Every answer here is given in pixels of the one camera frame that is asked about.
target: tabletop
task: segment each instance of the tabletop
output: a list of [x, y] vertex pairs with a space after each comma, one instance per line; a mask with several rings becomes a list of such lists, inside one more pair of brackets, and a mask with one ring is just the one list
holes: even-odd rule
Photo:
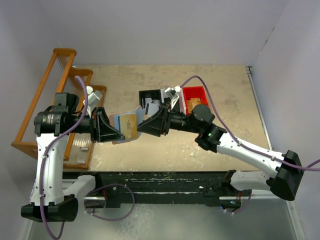
[[[233, 133], [248, 142], [268, 147], [253, 89], [243, 65], [86, 65], [91, 83], [104, 85], [106, 113], [116, 114], [139, 106], [139, 91], [164, 89], [199, 75], [208, 86], [221, 118]], [[201, 86], [197, 79], [186, 87]], [[167, 136], [143, 133], [135, 141], [96, 143], [90, 171], [228, 171], [256, 170], [238, 159], [205, 151], [194, 133], [170, 130]]]

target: gray wall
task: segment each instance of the gray wall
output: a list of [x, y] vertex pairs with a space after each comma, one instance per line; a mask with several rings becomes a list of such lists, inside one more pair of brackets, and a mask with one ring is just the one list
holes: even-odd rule
[[11, 147], [54, 47], [59, 47], [37, 0], [0, 1], [0, 233], [17, 239], [24, 223], [36, 160]]
[[78, 64], [252, 65], [288, 0], [41, 0]]
[[[273, 147], [297, 152], [304, 166], [319, 159], [319, 0], [289, 2], [254, 63], [253, 81]], [[319, 199], [320, 175], [306, 172], [296, 204], [310, 240], [320, 235]]]

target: red container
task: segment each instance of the red container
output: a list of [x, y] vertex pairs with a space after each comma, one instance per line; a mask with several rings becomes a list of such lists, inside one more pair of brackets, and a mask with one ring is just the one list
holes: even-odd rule
[[201, 104], [208, 105], [205, 89], [203, 86], [188, 86], [188, 87], [183, 87], [183, 98], [184, 98], [184, 105], [185, 105], [185, 110], [186, 114], [189, 115], [191, 112], [188, 110], [188, 100], [193, 99], [193, 98], [200, 98]]

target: purple cable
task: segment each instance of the purple cable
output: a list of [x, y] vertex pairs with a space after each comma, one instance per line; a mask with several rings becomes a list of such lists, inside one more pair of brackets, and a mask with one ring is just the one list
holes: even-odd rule
[[232, 133], [232, 131], [230, 130], [230, 128], [225, 124], [225, 122], [222, 120], [222, 118], [220, 117], [220, 115], [219, 115], [219, 113], [218, 113], [218, 111], [217, 111], [217, 108], [216, 108], [216, 106], [215, 106], [215, 104], [214, 104], [214, 101], [213, 101], [213, 99], [212, 99], [212, 97], [211, 97], [211, 95], [210, 95], [209, 89], [208, 89], [205, 81], [204, 81], [201, 77], [199, 77], [198, 75], [193, 75], [193, 76], [189, 77], [187, 80], [185, 80], [184, 83], [182, 83], [182, 84], [180, 85], [180, 87], [183, 88], [191, 79], [194, 79], [194, 78], [197, 78], [197, 79], [199, 79], [199, 80], [202, 82], [202, 84], [203, 84], [203, 86], [204, 86], [204, 88], [205, 88], [205, 91], [206, 91], [206, 93], [207, 93], [207, 95], [208, 95], [208, 97], [209, 97], [210, 103], [211, 103], [211, 105], [212, 105], [212, 108], [213, 108], [213, 111], [214, 111], [216, 117], [219, 119], [220, 123], [224, 126], [224, 128], [227, 130], [227, 132], [231, 135], [231, 137], [233, 138], [233, 140], [234, 140], [238, 145], [240, 145], [240, 146], [243, 147], [244, 149], [247, 149], [247, 150], [250, 151], [250, 152], [253, 152], [253, 153], [255, 153], [255, 154], [259, 154], [259, 155], [265, 156], [265, 157], [270, 158], [270, 159], [273, 158], [273, 160], [278, 161], [278, 162], [280, 162], [280, 163], [282, 163], [282, 164], [285, 164], [285, 165], [287, 165], [287, 166], [289, 166], [289, 167], [292, 167], [292, 168], [295, 168], [295, 169], [300, 169], [300, 170], [303, 170], [303, 171], [320, 172], [320, 168], [311, 168], [312, 166], [316, 165], [317, 163], [320, 163], [320, 159], [314, 161], [313, 163], [311, 163], [311, 164], [308, 165], [307, 167], [297, 166], [297, 165], [291, 164], [291, 163], [289, 163], [289, 162], [283, 161], [283, 160], [281, 160], [281, 159], [279, 159], [279, 158], [277, 158], [277, 157], [273, 157], [273, 156], [270, 155], [270, 154], [267, 154], [267, 153], [264, 153], [264, 152], [261, 152], [261, 151], [252, 149], [251, 147], [248, 147], [248, 146], [242, 144], [242, 143], [238, 140], [238, 138]]
[[81, 79], [81, 77], [79, 76], [75, 76], [74, 77], [75, 80], [81, 85], [82, 89], [83, 89], [83, 93], [84, 93], [84, 108], [82, 110], [81, 116], [79, 118], [79, 120], [71, 127], [69, 128], [67, 131], [65, 131], [64, 133], [60, 134], [57, 138], [55, 138], [52, 142], [50, 142], [50, 144], [46, 147], [44, 154], [43, 154], [43, 158], [42, 158], [42, 162], [41, 162], [41, 168], [40, 168], [40, 179], [39, 179], [39, 192], [40, 192], [40, 212], [41, 212], [41, 218], [44, 224], [44, 227], [47, 231], [47, 233], [49, 234], [49, 236], [54, 239], [54, 240], [59, 240], [61, 238], [62, 232], [64, 230], [64, 226], [65, 226], [65, 222], [62, 223], [61, 225], [61, 229], [60, 229], [60, 233], [58, 236], [55, 236], [49, 226], [48, 226], [48, 222], [46, 219], [46, 214], [45, 214], [45, 200], [44, 200], [44, 173], [45, 173], [45, 166], [46, 166], [46, 159], [47, 159], [47, 155], [51, 149], [51, 147], [57, 142], [59, 141], [61, 138], [63, 138], [64, 136], [68, 135], [69, 133], [71, 133], [76, 127], [79, 126], [79, 124], [82, 122], [82, 120], [85, 118], [86, 113], [87, 113], [87, 109], [88, 109], [88, 93], [87, 93], [87, 89], [86, 89], [86, 85], [84, 83], [84, 81]]
[[106, 218], [106, 217], [98, 216], [98, 215], [95, 215], [93, 212], [88, 211], [88, 210], [87, 210], [87, 206], [86, 206], [86, 204], [84, 203], [85, 212], [86, 212], [87, 214], [90, 214], [91, 216], [97, 218], [97, 219], [101, 219], [101, 220], [105, 220], [105, 221], [111, 221], [111, 222], [120, 221], [120, 220], [123, 220], [123, 219], [125, 219], [126, 217], [128, 217], [128, 216], [132, 213], [132, 211], [134, 210], [134, 208], [135, 208], [135, 195], [134, 195], [134, 193], [131, 191], [131, 189], [128, 188], [126, 185], [123, 185], [123, 184], [121, 184], [121, 183], [112, 183], [112, 184], [108, 184], [108, 185], [104, 185], [104, 186], [102, 186], [102, 187], [99, 187], [99, 188], [97, 188], [97, 189], [95, 189], [95, 190], [92, 190], [92, 191], [89, 192], [88, 194], [93, 194], [93, 193], [98, 192], [98, 191], [100, 191], [100, 190], [102, 190], [102, 189], [105, 189], [105, 188], [108, 188], [108, 187], [113, 187], [113, 186], [121, 186], [121, 187], [124, 187], [124, 188], [126, 188], [126, 189], [129, 191], [129, 193], [131, 194], [131, 197], [132, 197], [132, 207], [131, 207], [130, 211], [129, 211], [126, 215], [124, 215], [124, 216], [122, 216], [122, 217], [119, 217], [119, 218]]
[[251, 196], [252, 196], [252, 190], [250, 191], [249, 193], [249, 197], [248, 197], [248, 200], [245, 202], [245, 204], [239, 208], [238, 210], [236, 211], [226, 211], [226, 213], [229, 213], [229, 214], [238, 214], [238, 213], [241, 213], [250, 203], [250, 200], [251, 200]]

